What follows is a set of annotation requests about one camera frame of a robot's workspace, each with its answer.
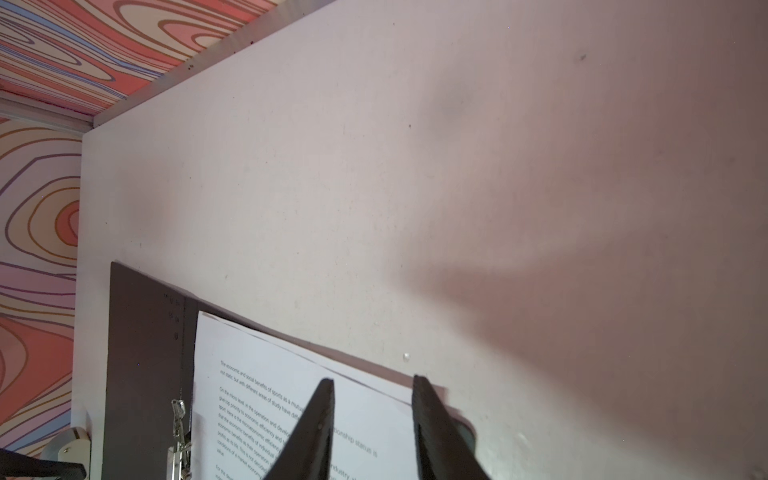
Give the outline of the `blue file folder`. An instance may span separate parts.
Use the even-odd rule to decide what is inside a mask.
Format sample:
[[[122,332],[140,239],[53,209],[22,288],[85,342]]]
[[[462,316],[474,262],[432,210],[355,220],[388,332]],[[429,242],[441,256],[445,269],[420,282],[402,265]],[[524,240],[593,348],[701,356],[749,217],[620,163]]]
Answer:
[[[201,313],[233,321],[374,374],[335,352],[249,325],[167,284],[113,263],[103,478],[195,479],[191,470],[191,427],[194,349],[197,317]],[[472,429],[445,408],[474,452]]]

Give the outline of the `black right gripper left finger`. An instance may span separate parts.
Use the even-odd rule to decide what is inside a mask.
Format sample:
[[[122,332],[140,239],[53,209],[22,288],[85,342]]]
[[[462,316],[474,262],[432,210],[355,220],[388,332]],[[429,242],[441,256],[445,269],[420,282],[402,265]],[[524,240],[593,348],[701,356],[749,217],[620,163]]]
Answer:
[[[334,435],[334,381],[322,379],[265,480],[327,480]]]

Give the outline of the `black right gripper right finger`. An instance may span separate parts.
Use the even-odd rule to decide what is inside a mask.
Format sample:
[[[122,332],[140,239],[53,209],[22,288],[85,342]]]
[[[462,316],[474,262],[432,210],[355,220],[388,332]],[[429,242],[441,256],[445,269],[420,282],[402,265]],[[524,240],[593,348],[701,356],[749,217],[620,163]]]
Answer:
[[[411,406],[420,479],[489,479],[424,376],[413,377]]]

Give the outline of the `printed paper files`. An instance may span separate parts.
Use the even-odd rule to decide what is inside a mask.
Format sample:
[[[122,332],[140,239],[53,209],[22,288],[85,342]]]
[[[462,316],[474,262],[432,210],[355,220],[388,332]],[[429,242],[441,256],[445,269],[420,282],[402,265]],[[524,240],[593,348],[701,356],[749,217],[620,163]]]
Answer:
[[[193,478],[265,478],[324,379],[330,478],[418,478],[411,388],[210,313],[197,317]]]

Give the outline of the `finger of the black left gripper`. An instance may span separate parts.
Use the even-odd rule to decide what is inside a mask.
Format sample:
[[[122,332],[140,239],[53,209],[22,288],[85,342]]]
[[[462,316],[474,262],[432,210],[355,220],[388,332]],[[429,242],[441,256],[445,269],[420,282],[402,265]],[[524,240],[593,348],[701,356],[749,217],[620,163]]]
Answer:
[[[41,460],[9,450],[1,450],[1,478],[40,477],[85,480],[85,467],[80,463]]]

